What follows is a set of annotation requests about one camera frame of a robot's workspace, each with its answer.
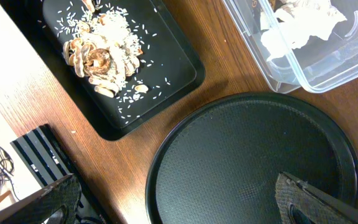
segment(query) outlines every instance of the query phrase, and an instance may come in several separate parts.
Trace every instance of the brown table top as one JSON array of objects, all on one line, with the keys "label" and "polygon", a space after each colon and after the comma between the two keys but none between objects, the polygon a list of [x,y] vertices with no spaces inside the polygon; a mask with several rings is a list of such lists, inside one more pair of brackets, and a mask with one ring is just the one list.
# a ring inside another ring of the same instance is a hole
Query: brown table top
[{"label": "brown table top", "polygon": [[[98,136],[0,7],[0,112],[18,136],[50,124],[107,212],[116,212],[128,223],[148,223],[144,200],[147,172],[160,143],[179,121],[223,96],[269,91],[221,1],[165,3],[199,53],[206,80],[116,142]],[[358,79],[324,94],[299,89],[291,95],[330,115],[347,133],[358,155]]]}]

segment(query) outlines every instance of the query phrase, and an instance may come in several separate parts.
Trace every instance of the rectangular black tray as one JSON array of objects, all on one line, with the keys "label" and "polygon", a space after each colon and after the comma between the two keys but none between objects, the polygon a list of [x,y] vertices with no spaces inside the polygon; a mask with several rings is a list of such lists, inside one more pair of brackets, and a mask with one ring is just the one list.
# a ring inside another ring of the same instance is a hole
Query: rectangular black tray
[{"label": "rectangular black tray", "polygon": [[[140,26],[135,34],[145,42],[144,54],[139,58],[154,63],[151,67],[142,63],[139,72],[127,79],[129,83],[120,92],[120,99],[94,92],[88,78],[77,77],[62,57],[62,45],[72,39],[72,35],[64,32],[58,38],[54,28],[60,28],[57,20],[61,17],[63,25],[67,26],[68,12],[75,12],[76,19],[81,18],[83,3],[71,1],[73,6],[69,11],[66,9],[71,6],[70,0],[0,0],[0,4],[102,138],[114,141],[124,137],[202,84],[204,66],[161,0],[101,0],[103,6],[110,3],[112,7],[127,9],[130,28]],[[148,35],[142,29],[143,24]],[[151,91],[142,94],[144,98],[139,101],[120,103],[125,93],[133,95],[132,87],[138,85],[139,80]]]}]

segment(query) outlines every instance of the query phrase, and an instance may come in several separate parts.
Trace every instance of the clear plastic container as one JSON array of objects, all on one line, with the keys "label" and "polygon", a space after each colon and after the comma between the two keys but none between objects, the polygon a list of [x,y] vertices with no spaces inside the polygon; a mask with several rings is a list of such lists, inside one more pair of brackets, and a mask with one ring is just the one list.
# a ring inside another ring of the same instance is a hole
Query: clear plastic container
[{"label": "clear plastic container", "polygon": [[358,77],[358,0],[331,0],[347,21],[337,23],[327,41],[311,36],[304,47],[292,50],[280,33],[277,39],[287,54],[269,62],[270,53],[260,41],[265,30],[260,30],[258,16],[264,12],[268,26],[279,30],[269,1],[224,3],[273,91],[288,93],[302,86],[309,92],[323,93]]}]

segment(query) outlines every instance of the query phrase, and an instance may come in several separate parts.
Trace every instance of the black plate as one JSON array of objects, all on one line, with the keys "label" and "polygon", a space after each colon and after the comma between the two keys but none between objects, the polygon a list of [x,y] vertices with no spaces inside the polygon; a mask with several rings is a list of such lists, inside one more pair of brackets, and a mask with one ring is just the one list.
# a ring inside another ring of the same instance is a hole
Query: black plate
[{"label": "black plate", "polygon": [[164,140],[147,178],[147,214],[152,223],[281,223],[281,171],[358,207],[357,158],[331,118],[285,95],[229,96]]},{"label": "black plate", "polygon": [[[63,25],[68,26],[69,12],[76,13],[75,19],[81,18],[83,3],[80,0],[71,1],[73,6],[69,11],[66,11],[70,6],[69,0],[0,0],[0,4],[101,137],[108,140],[122,138],[202,84],[204,66],[161,0],[102,0],[101,5],[110,2],[111,6],[127,9],[130,28],[133,30],[135,26],[140,26],[135,33],[145,42],[140,59],[147,63],[153,60],[154,63],[151,67],[142,64],[138,74],[127,79],[127,88],[119,94],[121,99],[111,99],[94,92],[88,78],[78,78],[62,58],[62,44],[72,38],[71,34],[64,32],[57,38],[58,31],[54,28],[60,28],[57,20],[61,17]],[[105,11],[106,6],[101,9],[101,12]],[[148,35],[142,29],[143,24]],[[139,80],[143,80],[151,91],[142,95],[142,100],[131,104],[128,100],[120,103],[125,93],[133,95],[133,90],[130,93],[127,90],[131,90]]]}]

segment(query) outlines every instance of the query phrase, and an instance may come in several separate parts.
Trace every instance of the black circular mat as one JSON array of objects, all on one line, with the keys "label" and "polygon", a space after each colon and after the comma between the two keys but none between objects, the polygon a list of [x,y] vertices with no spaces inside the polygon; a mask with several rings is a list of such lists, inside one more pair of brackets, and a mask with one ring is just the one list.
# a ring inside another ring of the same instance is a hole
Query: black circular mat
[{"label": "black circular mat", "polygon": [[358,207],[356,155],[332,119],[285,95],[229,96],[164,140],[147,179],[147,213],[152,223],[281,223],[281,171]]}]

